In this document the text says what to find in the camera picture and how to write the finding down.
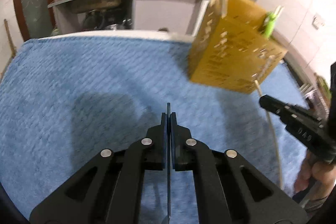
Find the hanging box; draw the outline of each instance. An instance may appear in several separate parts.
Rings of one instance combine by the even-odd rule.
[[[253,92],[287,52],[259,33],[266,16],[251,0],[211,0],[189,53],[190,80]]]

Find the yellow cable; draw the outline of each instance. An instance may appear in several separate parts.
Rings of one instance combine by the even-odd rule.
[[[261,91],[259,82],[257,80],[254,81],[254,85],[259,93],[259,96],[261,97],[263,95],[263,92]],[[273,135],[273,142],[274,142],[274,146],[275,146],[275,153],[277,156],[277,161],[278,161],[278,166],[279,166],[279,187],[281,190],[284,189],[284,183],[283,183],[283,178],[282,178],[282,168],[281,168],[281,158],[280,158],[280,152],[279,152],[279,145],[278,145],[278,141],[277,141],[277,135],[275,133],[274,127],[273,127],[273,123],[271,120],[271,116],[269,115],[269,112],[267,110],[265,110],[266,112],[266,117],[268,120],[268,124],[269,124],[269,128],[272,131],[272,135]]]

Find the metal screw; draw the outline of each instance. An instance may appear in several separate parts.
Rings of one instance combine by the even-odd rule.
[[[226,151],[226,155],[229,157],[229,158],[235,158],[237,157],[237,152],[235,150],[228,150]]]
[[[150,145],[152,142],[153,142],[153,141],[152,141],[152,139],[150,139],[150,138],[144,138],[144,139],[141,140],[141,143],[142,143],[143,145]]]
[[[112,151],[109,149],[104,149],[100,152],[100,155],[104,158],[107,158],[112,155]]]
[[[196,145],[197,141],[194,140],[194,139],[187,139],[187,140],[185,141],[185,143],[186,143],[187,145],[189,145],[189,146],[194,146],[194,145]]]

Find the white cabinet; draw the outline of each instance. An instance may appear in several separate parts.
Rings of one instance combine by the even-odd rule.
[[[133,0],[135,30],[193,34],[202,0]]]

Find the blue towel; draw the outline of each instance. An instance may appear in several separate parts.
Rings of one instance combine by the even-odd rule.
[[[188,81],[190,44],[111,37],[26,42],[0,85],[0,181],[27,218],[32,209],[104,148],[126,149],[160,123],[167,102],[177,122],[211,149],[235,149],[274,183],[278,165],[258,94]],[[305,105],[285,65],[262,83]],[[305,148],[272,117],[285,191]],[[166,175],[146,171],[140,223],[167,215]],[[172,172],[171,223],[198,223],[192,172]]]

